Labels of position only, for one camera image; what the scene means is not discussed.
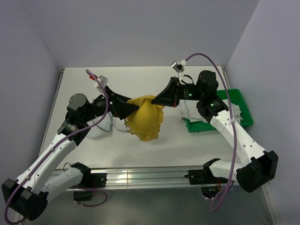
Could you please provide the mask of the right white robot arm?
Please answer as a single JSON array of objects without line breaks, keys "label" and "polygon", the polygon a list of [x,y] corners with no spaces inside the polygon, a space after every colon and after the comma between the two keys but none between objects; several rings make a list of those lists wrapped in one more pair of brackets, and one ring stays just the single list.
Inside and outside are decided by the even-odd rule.
[{"label": "right white robot arm", "polygon": [[205,181],[212,183],[218,177],[234,181],[251,193],[275,177],[278,155],[268,152],[259,145],[234,120],[228,104],[217,95],[218,82],[212,71],[202,71],[196,83],[179,82],[171,77],[166,88],[153,100],[152,104],[176,107],[181,100],[195,100],[199,114],[236,148],[240,163],[234,166],[234,174],[230,176],[231,163],[213,159],[207,162],[203,171]]}]

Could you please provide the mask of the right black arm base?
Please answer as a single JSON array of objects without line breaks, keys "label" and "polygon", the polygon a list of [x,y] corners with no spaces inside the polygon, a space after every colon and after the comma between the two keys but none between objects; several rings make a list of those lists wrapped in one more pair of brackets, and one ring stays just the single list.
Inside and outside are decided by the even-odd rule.
[{"label": "right black arm base", "polygon": [[228,182],[226,178],[214,177],[209,168],[189,170],[184,177],[189,180],[190,185],[226,184]]}]

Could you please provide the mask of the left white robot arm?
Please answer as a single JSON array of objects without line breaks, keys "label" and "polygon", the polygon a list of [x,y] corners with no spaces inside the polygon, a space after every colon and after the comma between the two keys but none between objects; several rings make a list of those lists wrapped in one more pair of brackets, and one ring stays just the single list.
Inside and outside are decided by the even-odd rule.
[{"label": "left white robot arm", "polygon": [[122,120],[139,109],[137,105],[128,102],[128,97],[114,93],[108,86],[102,92],[92,102],[82,93],[72,95],[65,121],[47,149],[16,179],[3,182],[1,189],[6,202],[4,218],[7,224],[13,224],[8,219],[8,209],[32,221],[43,213],[53,198],[65,190],[93,190],[91,169],[81,163],[72,164],[53,179],[49,177],[61,161],[84,140],[92,127],[88,124],[90,121],[96,118],[102,121],[108,112]]}]

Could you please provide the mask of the yellow bra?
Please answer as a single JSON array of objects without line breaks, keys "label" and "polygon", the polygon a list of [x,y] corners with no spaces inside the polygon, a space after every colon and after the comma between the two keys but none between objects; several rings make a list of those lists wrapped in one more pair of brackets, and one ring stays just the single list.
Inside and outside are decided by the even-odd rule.
[{"label": "yellow bra", "polygon": [[133,98],[127,102],[139,106],[139,109],[125,119],[129,132],[136,135],[140,141],[148,142],[158,139],[164,112],[162,105],[152,104],[153,95]]}]

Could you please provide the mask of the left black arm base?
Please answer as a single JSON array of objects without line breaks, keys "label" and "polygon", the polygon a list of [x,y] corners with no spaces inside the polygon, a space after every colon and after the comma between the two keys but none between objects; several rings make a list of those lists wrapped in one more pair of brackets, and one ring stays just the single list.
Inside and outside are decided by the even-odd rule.
[{"label": "left black arm base", "polygon": [[79,184],[75,188],[104,188],[106,185],[107,173],[89,173],[84,174]]}]

